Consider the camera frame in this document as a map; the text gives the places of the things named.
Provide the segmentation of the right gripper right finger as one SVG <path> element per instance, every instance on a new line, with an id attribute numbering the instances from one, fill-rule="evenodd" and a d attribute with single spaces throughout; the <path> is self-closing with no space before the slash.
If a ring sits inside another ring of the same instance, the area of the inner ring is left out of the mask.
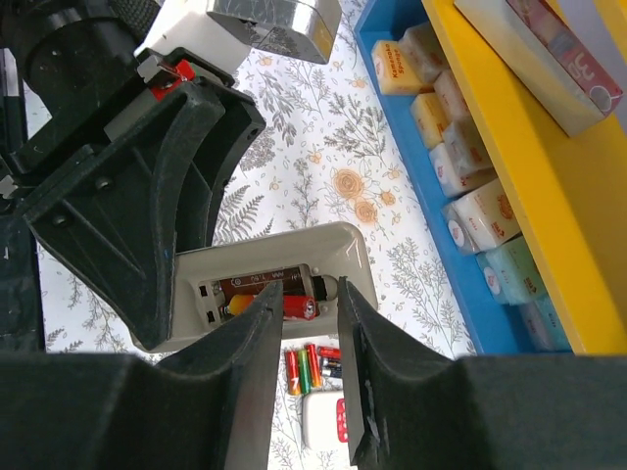
<path id="1" fill-rule="evenodd" d="M 348 280 L 338 331 L 351 463 L 361 469 L 622 469 L 626 360 L 449 359 Z"/>

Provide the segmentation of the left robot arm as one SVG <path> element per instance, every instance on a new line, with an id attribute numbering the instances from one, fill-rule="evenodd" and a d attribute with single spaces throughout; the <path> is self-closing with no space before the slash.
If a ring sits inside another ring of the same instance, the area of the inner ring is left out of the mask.
<path id="1" fill-rule="evenodd" d="M 209 247 L 225 186 L 265 129 L 232 77 L 174 83 L 119 136 L 148 87 L 133 51 L 149 1 L 5 1 L 1 39 L 51 113 L 3 164 L 38 242 L 153 350 L 173 334 L 177 254 Z"/>

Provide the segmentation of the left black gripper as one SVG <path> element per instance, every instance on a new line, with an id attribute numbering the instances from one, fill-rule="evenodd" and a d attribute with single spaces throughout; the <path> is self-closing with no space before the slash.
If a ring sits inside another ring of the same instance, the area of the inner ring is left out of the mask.
<path id="1" fill-rule="evenodd" d="M 2 60 L 51 119 L 26 138 L 24 98 L 1 105 L 3 234 L 40 244 L 120 316 L 147 350 L 172 330 L 177 253 L 209 247 L 227 183 L 265 129 L 229 76 L 173 56 L 178 80 L 147 85 L 121 57 L 38 50 Z"/>

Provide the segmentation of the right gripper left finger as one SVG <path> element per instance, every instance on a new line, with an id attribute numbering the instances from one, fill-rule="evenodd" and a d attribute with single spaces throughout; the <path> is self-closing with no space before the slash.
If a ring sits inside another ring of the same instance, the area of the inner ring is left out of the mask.
<path id="1" fill-rule="evenodd" d="M 2 467 L 266 468 L 282 316 L 274 282 L 157 364 L 132 354 L 3 354 Z"/>

